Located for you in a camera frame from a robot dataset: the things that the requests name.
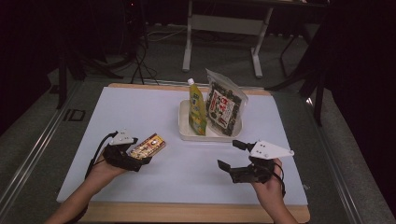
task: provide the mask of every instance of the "white table surface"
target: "white table surface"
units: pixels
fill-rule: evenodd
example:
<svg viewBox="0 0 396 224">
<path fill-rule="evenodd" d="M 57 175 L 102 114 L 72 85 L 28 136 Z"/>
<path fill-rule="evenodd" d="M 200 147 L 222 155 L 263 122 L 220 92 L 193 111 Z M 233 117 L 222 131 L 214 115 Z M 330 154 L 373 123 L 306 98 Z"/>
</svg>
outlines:
<svg viewBox="0 0 396 224">
<path fill-rule="evenodd" d="M 57 201 L 63 202 L 83 181 L 88 164 L 109 133 L 129 130 L 141 141 L 159 134 L 166 147 L 138 173 L 127 172 L 96 194 L 94 202 L 258 204 L 250 184 L 233 184 L 217 160 L 232 167 L 249 165 L 248 152 L 232 143 L 183 141 L 178 132 L 178 108 L 187 91 L 126 88 L 103 89 Z M 249 95 L 238 140 L 265 140 L 290 148 L 272 96 Z M 293 157 L 282 158 L 287 205 L 307 205 Z"/>
</svg>

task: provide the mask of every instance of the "finger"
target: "finger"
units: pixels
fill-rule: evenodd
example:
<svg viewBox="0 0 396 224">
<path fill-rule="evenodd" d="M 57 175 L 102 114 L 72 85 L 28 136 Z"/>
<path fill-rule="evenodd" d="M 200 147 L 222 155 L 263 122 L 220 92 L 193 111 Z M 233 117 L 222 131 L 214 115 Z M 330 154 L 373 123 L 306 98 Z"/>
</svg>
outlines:
<svg viewBox="0 0 396 224">
<path fill-rule="evenodd" d="M 280 175 L 282 173 L 282 169 L 280 169 L 282 167 L 282 161 L 279 158 L 275 158 L 273 159 L 274 163 L 276 163 L 277 165 L 275 165 L 274 168 L 274 173 L 276 173 L 277 175 Z"/>
</svg>

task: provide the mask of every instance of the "yellow bottle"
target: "yellow bottle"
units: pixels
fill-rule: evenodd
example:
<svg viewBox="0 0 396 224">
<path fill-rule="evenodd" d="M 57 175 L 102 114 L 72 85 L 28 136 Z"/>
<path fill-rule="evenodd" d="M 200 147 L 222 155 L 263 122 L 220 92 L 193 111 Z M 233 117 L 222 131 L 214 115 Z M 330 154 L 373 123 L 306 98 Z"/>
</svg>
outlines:
<svg viewBox="0 0 396 224">
<path fill-rule="evenodd" d="M 190 78 L 188 82 L 190 85 L 189 124 L 196 134 L 205 135 L 206 110 L 204 97 L 192 78 Z"/>
</svg>

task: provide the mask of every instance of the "snack bag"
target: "snack bag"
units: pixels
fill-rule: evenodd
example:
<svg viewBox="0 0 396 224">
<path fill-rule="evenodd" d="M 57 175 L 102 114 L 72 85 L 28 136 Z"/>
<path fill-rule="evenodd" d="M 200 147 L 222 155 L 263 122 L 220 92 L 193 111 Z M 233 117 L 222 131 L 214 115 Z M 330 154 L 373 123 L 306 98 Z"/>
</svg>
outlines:
<svg viewBox="0 0 396 224">
<path fill-rule="evenodd" d="M 208 126 L 219 135 L 233 136 L 233 128 L 242 122 L 248 97 L 229 78 L 206 69 L 209 92 L 206 96 Z"/>
</svg>

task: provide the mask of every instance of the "cable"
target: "cable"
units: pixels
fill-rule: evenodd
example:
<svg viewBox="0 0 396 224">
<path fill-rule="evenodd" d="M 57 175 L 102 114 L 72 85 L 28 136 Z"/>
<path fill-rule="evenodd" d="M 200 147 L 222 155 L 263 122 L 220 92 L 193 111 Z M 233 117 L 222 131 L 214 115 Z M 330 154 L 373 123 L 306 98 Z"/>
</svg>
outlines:
<svg viewBox="0 0 396 224">
<path fill-rule="evenodd" d="M 198 35 L 199 33 L 211 35 L 212 38 L 204 38 L 202 36 L 199 36 Z M 213 31 L 197 31 L 192 34 L 194 38 L 199 38 L 205 42 L 239 42 L 239 41 L 243 41 L 248 37 L 248 35 L 234 34 L 233 37 L 231 38 L 224 38 L 221 37 L 220 35 L 222 35 L 221 32 L 213 32 Z"/>
<path fill-rule="evenodd" d="M 95 163 L 93 166 L 95 166 L 95 165 L 97 165 L 97 164 L 101 163 L 102 161 L 104 161 L 104 160 L 98 161 L 98 162 L 97 162 L 97 163 Z"/>
<path fill-rule="evenodd" d="M 129 68 L 132 64 L 134 64 L 134 63 L 133 63 L 132 61 L 130 61 L 130 62 L 128 63 L 128 65 L 126 65 L 126 66 L 120 68 L 119 70 L 114 71 L 114 73 L 121 72 L 121 71 L 123 71 L 123 70 Z"/>
<path fill-rule="evenodd" d="M 104 68 L 115 69 L 115 68 L 122 67 L 127 63 L 130 63 L 133 59 L 132 55 L 133 55 L 132 53 L 126 53 L 125 55 L 122 55 L 123 59 L 121 61 L 115 62 L 115 63 L 100 63 L 100 62 L 97 62 L 96 60 L 95 61 Z"/>
<path fill-rule="evenodd" d="M 146 71 L 148 72 L 148 75 L 149 75 L 149 77 L 146 77 L 146 78 L 153 79 L 153 80 L 157 83 L 157 85 L 160 85 L 160 83 L 159 83 L 159 82 L 157 81 L 157 79 L 155 78 L 155 77 L 157 76 L 157 71 L 156 71 L 155 69 L 153 69 L 153 68 L 148 67 L 148 66 L 145 64 L 145 62 L 144 62 L 144 60 L 145 60 L 145 58 L 146 58 L 146 53 L 147 53 L 146 48 L 145 48 L 140 42 L 138 43 L 138 45 L 139 45 L 140 47 L 143 48 L 144 53 L 143 53 L 143 56 L 142 56 L 142 57 L 139 57 L 139 55 L 136 54 L 136 64 L 137 64 L 137 67 L 136 67 L 136 69 L 134 70 L 134 74 L 132 75 L 131 84 L 134 83 L 134 78 L 135 78 L 137 72 L 139 72 L 140 78 L 141 78 L 141 80 L 142 80 L 142 84 L 145 85 L 144 77 L 143 77 L 143 74 L 142 74 L 142 67 L 141 67 L 141 66 L 143 65 L 144 68 L 146 69 Z"/>
<path fill-rule="evenodd" d="M 160 41 L 160 40 L 164 40 L 164 39 L 166 39 L 166 38 L 168 38 L 168 37 L 170 37 L 170 36 L 172 36 L 172 35 L 178 35 L 178 34 L 182 33 L 182 32 L 185 31 L 185 30 L 186 30 L 186 28 L 181 29 L 181 30 L 176 31 L 176 32 L 173 32 L 173 33 L 171 33 L 170 35 L 166 35 L 166 36 L 164 36 L 164 37 L 162 37 L 162 38 L 155 39 L 155 40 L 151 39 L 151 40 L 149 40 L 149 41 L 151 41 L 151 42 L 157 42 L 157 41 Z M 166 34 L 166 33 L 170 33 L 170 32 L 152 32 L 152 33 L 150 33 L 150 34 L 148 34 L 148 35 L 152 35 L 152 34 Z"/>
<path fill-rule="evenodd" d="M 280 184 L 282 185 L 282 196 L 285 197 L 286 190 L 285 190 L 285 182 L 283 181 L 283 178 L 284 178 L 283 169 L 282 169 L 282 167 L 281 167 L 279 164 L 277 164 L 276 162 L 274 162 L 274 165 L 276 165 L 277 167 L 279 167 L 279 169 L 280 169 L 280 171 L 281 171 L 281 174 L 282 174 L 282 177 L 280 177 L 279 175 L 277 175 L 274 171 L 272 172 L 272 175 L 273 175 L 274 177 L 276 177 L 276 179 L 278 179 L 279 182 L 280 182 Z"/>
<path fill-rule="evenodd" d="M 107 138 L 116 136 L 117 133 L 118 133 L 118 132 L 114 132 L 114 133 L 108 134 L 108 135 L 102 140 L 102 142 L 99 144 L 99 147 L 96 149 L 95 155 L 93 156 L 92 160 L 90 161 L 90 165 L 88 165 L 87 173 L 85 174 L 85 179 L 86 179 L 87 176 L 90 174 L 92 167 L 95 165 L 96 157 L 98 156 L 99 151 L 100 151 L 100 149 L 102 148 L 103 143 L 107 140 Z"/>
</svg>

